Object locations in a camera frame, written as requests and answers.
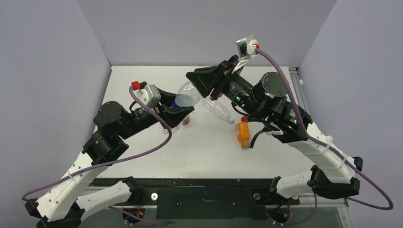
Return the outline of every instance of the gray wall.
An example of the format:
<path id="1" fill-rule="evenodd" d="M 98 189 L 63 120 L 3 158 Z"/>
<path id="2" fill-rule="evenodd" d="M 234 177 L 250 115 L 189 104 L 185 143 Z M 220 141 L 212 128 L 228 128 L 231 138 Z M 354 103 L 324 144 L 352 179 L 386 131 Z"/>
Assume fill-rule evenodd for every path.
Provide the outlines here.
<path id="1" fill-rule="evenodd" d="M 35 226 L 20 197 L 77 157 L 109 75 L 75 0 L 0 1 L 0 227 Z"/>
<path id="2" fill-rule="evenodd" d="M 299 66 L 336 0 L 77 2 L 113 66 L 214 65 L 250 34 L 280 65 Z"/>
<path id="3" fill-rule="evenodd" d="M 356 228 L 403 227 L 403 1 L 338 0 L 299 70 L 314 120 L 395 203 L 350 203 Z M 386 206 L 366 182 L 359 199 Z"/>

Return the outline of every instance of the bolt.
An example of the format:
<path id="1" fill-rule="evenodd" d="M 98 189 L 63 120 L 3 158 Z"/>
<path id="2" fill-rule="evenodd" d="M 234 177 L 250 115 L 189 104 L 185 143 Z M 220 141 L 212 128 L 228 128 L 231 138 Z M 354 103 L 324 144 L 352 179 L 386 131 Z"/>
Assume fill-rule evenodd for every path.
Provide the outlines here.
<path id="1" fill-rule="evenodd" d="M 152 199 L 153 201 L 156 201 L 156 200 L 158 199 L 158 194 L 157 194 L 157 193 L 151 194 L 151 199 Z"/>

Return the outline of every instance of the white table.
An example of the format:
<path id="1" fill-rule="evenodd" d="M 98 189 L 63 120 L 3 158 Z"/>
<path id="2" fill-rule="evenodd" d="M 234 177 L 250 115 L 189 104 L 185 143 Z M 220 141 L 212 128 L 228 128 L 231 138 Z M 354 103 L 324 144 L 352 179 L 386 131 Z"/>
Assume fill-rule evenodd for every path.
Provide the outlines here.
<path id="1" fill-rule="evenodd" d="M 128 93 L 132 81 L 146 81 L 162 90 L 176 93 L 187 82 L 186 73 L 200 66 L 114 66 L 104 102 L 115 100 L 128 109 L 133 101 Z M 291 83 L 287 67 L 282 68 Z M 273 67 L 245 67 L 241 76 L 255 85 Z M 225 96 L 219 99 L 240 122 Z M 299 151 L 262 134 L 254 149 L 243 150 L 235 136 L 235 125 L 217 119 L 199 102 L 191 122 L 183 126 L 162 149 L 147 156 L 113 165 L 99 178 L 273 178 L 288 176 L 311 168 L 313 163 Z M 262 128 L 249 123 L 251 137 Z M 130 148 L 120 157 L 149 150 L 162 141 L 160 124 L 126 140 Z"/>

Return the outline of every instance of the orange bottle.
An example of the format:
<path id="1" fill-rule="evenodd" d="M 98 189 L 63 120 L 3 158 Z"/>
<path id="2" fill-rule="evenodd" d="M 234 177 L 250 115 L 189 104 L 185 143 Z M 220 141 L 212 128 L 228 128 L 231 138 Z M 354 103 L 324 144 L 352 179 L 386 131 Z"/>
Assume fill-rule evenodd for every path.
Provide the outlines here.
<path id="1" fill-rule="evenodd" d="M 242 122 L 235 125 L 235 132 L 237 134 L 238 141 L 242 148 L 249 147 L 250 133 L 248 123 Z"/>

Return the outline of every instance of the white bottle cap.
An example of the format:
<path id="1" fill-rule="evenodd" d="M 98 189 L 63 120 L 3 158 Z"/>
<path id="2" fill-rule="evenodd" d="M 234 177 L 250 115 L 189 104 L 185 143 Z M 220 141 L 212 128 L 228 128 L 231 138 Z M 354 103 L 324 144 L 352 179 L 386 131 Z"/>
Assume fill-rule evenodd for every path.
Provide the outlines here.
<path id="1" fill-rule="evenodd" d="M 234 120 L 234 118 L 233 118 L 232 116 L 230 116 L 230 117 L 227 119 L 227 122 L 229 122 L 230 124 L 234 124 L 235 120 Z"/>

